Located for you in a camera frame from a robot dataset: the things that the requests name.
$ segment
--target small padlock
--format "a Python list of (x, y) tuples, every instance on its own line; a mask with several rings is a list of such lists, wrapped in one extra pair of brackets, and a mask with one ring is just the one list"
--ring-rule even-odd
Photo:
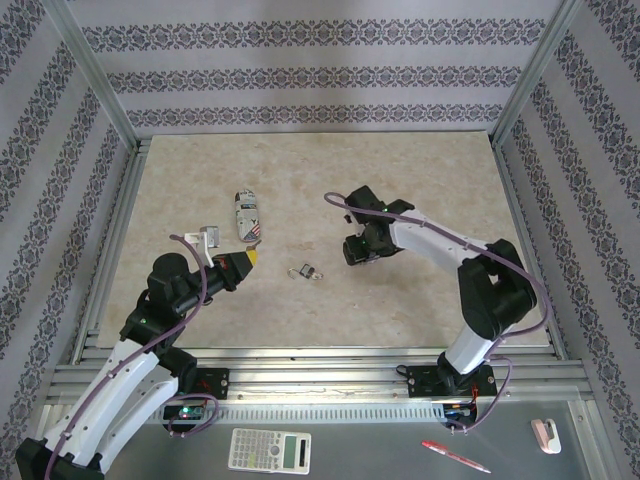
[(305, 263), (300, 270), (296, 270), (295, 268), (289, 269), (289, 271), (287, 272), (287, 275), (289, 275), (289, 277), (291, 278), (296, 278), (295, 276), (291, 275), (291, 272), (296, 272), (297, 274), (303, 276), (304, 278), (306, 279), (310, 278), (312, 280), (320, 280), (323, 277), (321, 273), (316, 272), (316, 269), (313, 268), (308, 263)]

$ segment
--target striped wallpaper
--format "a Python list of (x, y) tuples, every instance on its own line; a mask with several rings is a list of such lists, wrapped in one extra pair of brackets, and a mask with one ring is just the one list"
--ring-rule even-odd
[(126, 151), (38, 0), (0, 0), (0, 478), (78, 322)]
[(587, 1), (502, 147), (565, 343), (640, 478), (640, 1)]
[(69, 5), (144, 137), (488, 129), (559, 3)]

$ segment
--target beige tabletop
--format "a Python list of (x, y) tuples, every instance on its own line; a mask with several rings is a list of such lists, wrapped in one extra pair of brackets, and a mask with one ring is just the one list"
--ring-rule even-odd
[[(366, 266), (346, 265), (342, 241), (354, 227), (323, 194), (348, 195), (364, 184), (381, 200), (402, 198), (465, 235), (518, 244), (486, 133), (156, 136), (98, 344), (117, 341), (159, 255), (188, 256), (169, 240), (171, 233), (218, 225), (222, 246), (215, 253), (244, 250), (234, 210), (234, 195), (244, 188), (258, 201), (258, 264), (237, 291), (216, 295), (176, 345), (450, 344), (463, 326), (455, 278), (406, 251)], [(324, 278), (287, 276), (305, 263)], [(539, 319), (536, 309), (518, 327)], [(544, 331), (510, 343), (548, 344)]]

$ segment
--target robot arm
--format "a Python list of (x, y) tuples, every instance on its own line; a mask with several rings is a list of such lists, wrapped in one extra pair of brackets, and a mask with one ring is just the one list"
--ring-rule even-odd
[[(223, 289), (234, 291), (253, 268), (256, 255), (250, 247), (246, 252), (210, 258), (204, 267), (207, 284), (203, 301)], [(178, 324), (199, 302), (201, 272), (190, 273), (182, 255), (168, 253), (154, 262), (147, 284), (120, 332), (120, 341), (69, 414), (42, 440), (27, 438), (18, 448), (16, 461), (23, 480), (45, 478), (53, 453), (57, 458), (51, 479), (103, 479), (120, 450), (154, 411), (176, 393), (193, 390), (197, 361), (173, 343), (183, 331)], [(175, 327), (176, 333), (168, 333)], [(131, 359), (165, 333), (170, 336)], [(123, 362), (124, 368), (112, 373)], [(108, 382), (100, 385), (107, 378)], [(81, 406), (84, 410), (70, 425)], [(56, 452), (61, 436), (65, 440)]]
[[(487, 243), (458, 234), (433, 222), (404, 200), (389, 205), (380, 201), (366, 185), (345, 199), (348, 207), (365, 209), (371, 214), (351, 212), (361, 232), (345, 239), (343, 252), (349, 265), (366, 263), (378, 257), (410, 250), (430, 258), (450, 275), (458, 278), (465, 326), (438, 359), (438, 377), (451, 395), (458, 393), (485, 361), (500, 337), (535, 307), (531, 284), (519, 274), (468, 247), (487, 249), (522, 268), (515, 247), (506, 240)], [(394, 213), (416, 220), (401, 222), (380, 217), (375, 212)], [(420, 224), (435, 225), (464, 245)]]

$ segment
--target black bracket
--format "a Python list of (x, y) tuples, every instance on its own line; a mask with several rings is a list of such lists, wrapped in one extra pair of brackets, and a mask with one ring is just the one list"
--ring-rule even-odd
[(192, 392), (208, 393), (218, 400), (226, 400), (229, 393), (228, 368), (198, 368)]
[(472, 389), (478, 389), (478, 397), (495, 397), (498, 393), (493, 368), (481, 365), (458, 388), (455, 395), (447, 390), (438, 376), (437, 365), (399, 365), (396, 372), (407, 379), (409, 398), (424, 397), (472, 397)]

